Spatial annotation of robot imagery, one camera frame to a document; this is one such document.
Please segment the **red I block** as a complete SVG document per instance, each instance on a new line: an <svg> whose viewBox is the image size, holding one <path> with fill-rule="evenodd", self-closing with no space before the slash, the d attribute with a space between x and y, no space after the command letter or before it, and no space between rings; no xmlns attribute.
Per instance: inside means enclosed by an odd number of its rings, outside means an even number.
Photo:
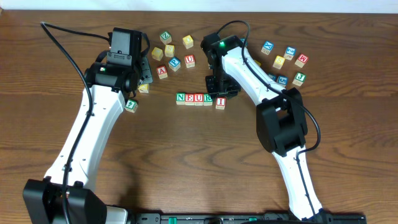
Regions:
<svg viewBox="0 0 398 224"><path fill-rule="evenodd" d="M216 109L224 110L226 107L226 98L225 97L217 97L216 99Z"/></svg>

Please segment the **green R block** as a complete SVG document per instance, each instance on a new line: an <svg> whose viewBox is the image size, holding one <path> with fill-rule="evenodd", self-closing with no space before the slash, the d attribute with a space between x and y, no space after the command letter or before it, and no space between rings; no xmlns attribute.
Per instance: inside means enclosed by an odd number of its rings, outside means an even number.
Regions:
<svg viewBox="0 0 398 224"><path fill-rule="evenodd" d="M209 94L203 95L203 105L204 106L212 106L213 105L213 100Z"/></svg>

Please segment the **red U block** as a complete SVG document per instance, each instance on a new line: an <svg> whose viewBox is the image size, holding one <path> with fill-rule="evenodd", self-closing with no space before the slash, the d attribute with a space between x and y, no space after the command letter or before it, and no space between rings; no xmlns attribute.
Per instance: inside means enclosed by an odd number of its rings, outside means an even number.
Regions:
<svg viewBox="0 0 398 224"><path fill-rule="evenodd" d="M194 105L195 106L203 106L204 104L204 94L195 93L194 94Z"/></svg>
<svg viewBox="0 0 398 224"><path fill-rule="evenodd" d="M195 66L195 56L194 55L186 55L184 57L185 65L187 68L191 68Z"/></svg>

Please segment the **red E block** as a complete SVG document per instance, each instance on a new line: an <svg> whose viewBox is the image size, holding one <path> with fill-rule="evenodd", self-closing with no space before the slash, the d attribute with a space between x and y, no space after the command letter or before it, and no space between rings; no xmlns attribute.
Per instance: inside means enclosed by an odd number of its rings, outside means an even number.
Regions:
<svg viewBox="0 0 398 224"><path fill-rule="evenodd" d="M194 94L186 93L185 94L185 105L194 105L194 104L195 104Z"/></svg>

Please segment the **green N block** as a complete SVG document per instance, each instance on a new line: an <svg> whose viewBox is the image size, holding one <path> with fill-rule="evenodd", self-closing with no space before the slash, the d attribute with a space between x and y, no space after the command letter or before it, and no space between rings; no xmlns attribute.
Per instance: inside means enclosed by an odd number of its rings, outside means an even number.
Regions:
<svg viewBox="0 0 398 224"><path fill-rule="evenodd" d="M185 105L185 97L186 97L185 93L177 92L175 97L176 104Z"/></svg>

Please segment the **blue P block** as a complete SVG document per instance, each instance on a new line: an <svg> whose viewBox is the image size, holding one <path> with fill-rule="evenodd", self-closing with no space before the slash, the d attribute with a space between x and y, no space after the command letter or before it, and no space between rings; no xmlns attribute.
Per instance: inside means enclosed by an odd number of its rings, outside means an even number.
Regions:
<svg viewBox="0 0 398 224"><path fill-rule="evenodd" d="M172 57L169 60L169 67L176 72L181 67L181 61L177 57Z"/></svg>

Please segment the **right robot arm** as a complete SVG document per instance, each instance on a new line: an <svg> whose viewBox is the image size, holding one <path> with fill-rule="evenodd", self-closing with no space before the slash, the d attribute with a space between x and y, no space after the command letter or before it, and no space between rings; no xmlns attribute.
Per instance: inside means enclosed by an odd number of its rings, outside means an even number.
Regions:
<svg viewBox="0 0 398 224"><path fill-rule="evenodd" d="M256 133L263 148L276 159L289 196L289 208L299 220L309 221L322 210L306 161L308 133L302 96L285 89L252 59L244 42L218 33L204 36L201 49L212 75L206 77L208 94L216 101L244 90L256 106Z"/></svg>

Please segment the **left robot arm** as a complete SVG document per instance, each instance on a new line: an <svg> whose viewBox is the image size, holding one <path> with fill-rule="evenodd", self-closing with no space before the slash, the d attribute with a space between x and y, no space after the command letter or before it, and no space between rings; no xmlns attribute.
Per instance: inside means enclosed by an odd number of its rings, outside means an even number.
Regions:
<svg viewBox="0 0 398 224"><path fill-rule="evenodd" d="M77 72L85 89L76 120L42 180L29 179L22 196L32 223L133 223L125 208L105 204L95 185L103 151L119 115L134 112L136 90L152 82L142 48L147 34L115 27L90 68Z"/></svg>

